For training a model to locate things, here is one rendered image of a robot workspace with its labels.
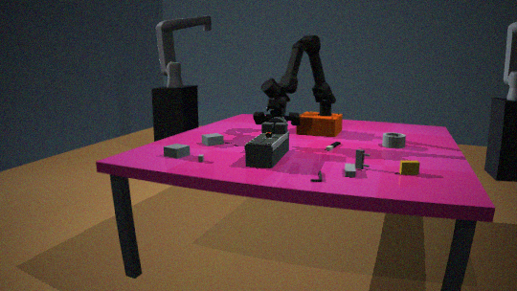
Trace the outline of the yellow block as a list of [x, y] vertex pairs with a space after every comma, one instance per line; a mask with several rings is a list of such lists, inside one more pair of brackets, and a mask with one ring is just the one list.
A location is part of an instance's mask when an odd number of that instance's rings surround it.
[[419, 174], [419, 166], [418, 161], [401, 161], [399, 173], [401, 175]]

